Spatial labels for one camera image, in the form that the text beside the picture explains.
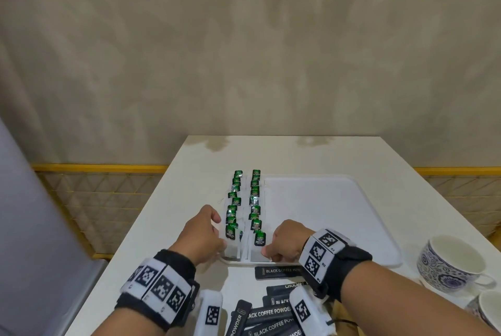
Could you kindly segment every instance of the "beige wall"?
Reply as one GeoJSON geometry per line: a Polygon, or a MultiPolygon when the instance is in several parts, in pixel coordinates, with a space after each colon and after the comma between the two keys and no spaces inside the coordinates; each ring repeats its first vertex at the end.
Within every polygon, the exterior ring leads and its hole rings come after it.
{"type": "Polygon", "coordinates": [[[378,134],[501,165],[501,0],[0,0],[32,162],[170,162],[187,134],[378,134]]]}

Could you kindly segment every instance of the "patterned cup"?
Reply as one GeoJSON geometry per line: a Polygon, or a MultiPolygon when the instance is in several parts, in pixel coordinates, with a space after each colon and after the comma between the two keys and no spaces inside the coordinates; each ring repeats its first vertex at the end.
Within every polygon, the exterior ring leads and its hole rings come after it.
{"type": "Polygon", "coordinates": [[[489,327],[501,333],[501,293],[484,291],[477,295],[465,308],[479,317],[489,327]]]}
{"type": "Polygon", "coordinates": [[[491,276],[484,274],[485,259],[469,244],[452,236],[430,238],[417,260],[419,274],[435,289],[454,292],[469,283],[479,289],[495,285],[491,276]],[[480,277],[486,283],[475,282],[480,277]]]}

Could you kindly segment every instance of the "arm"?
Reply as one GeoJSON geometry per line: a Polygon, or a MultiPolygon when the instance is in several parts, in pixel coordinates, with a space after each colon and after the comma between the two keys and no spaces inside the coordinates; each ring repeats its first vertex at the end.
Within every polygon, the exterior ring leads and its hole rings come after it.
{"type": "MultiPolygon", "coordinates": [[[[216,210],[205,205],[190,219],[177,241],[168,249],[161,250],[155,259],[170,258],[172,268],[184,279],[195,276],[198,264],[209,261],[225,248],[225,241],[219,238],[217,229],[211,224],[221,222],[216,210]]],[[[139,299],[128,294],[118,298],[117,306],[110,316],[94,331],[93,336],[163,336],[170,325],[139,299]]]]}
{"type": "MultiPolygon", "coordinates": [[[[273,261],[293,262],[314,231],[285,220],[263,247],[273,261]]],[[[325,277],[334,287],[339,277],[325,277]]],[[[496,336],[496,332],[432,291],[372,261],[356,265],[341,285],[341,300],[369,336],[496,336]]]]}

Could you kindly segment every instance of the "table top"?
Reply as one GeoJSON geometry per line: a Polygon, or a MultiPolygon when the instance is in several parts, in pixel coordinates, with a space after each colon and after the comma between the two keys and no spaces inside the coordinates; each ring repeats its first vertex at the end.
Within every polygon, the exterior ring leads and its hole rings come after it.
{"type": "MultiPolygon", "coordinates": [[[[402,249],[404,263],[395,271],[404,276],[418,276],[415,262],[428,238],[449,234],[476,248],[487,261],[486,272],[501,282],[501,253],[380,137],[191,135],[66,335],[90,335],[112,312],[120,287],[142,260],[169,247],[204,204],[217,208],[229,173],[254,168],[263,174],[354,177],[402,249]]],[[[239,299],[259,307],[266,286],[290,282],[255,281],[254,268],[229,267],[219,261],[199,267],[196,279],[201,289],[222,291],[223,320],[239,299]]],[[[471,298],[469,293],[448,297],[458,305],[471,298]]]]}

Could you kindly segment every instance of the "hand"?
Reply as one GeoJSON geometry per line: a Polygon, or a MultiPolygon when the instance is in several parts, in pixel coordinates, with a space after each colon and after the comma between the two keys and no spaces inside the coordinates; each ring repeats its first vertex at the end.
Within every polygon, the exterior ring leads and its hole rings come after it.
{"type": "Polygon", "coordinates": [[[263,246],[261,254],[273,262],[280,262],[282,257],[285,262],[294,262],[301,255],[306,240],[314,233],[297,221],[285,220],[273,233],[272,243],[263,246]]]}
{"type": "Polygon", "coordinates": [[[169,248],[188,257],[193,265],[209,261],[226,249],[226,241],[219,238],[219,231],[212,225],[221,222],[221,216],[210,205],[204,205],[200,212],[188,220],[177,241],[169,248]]]}

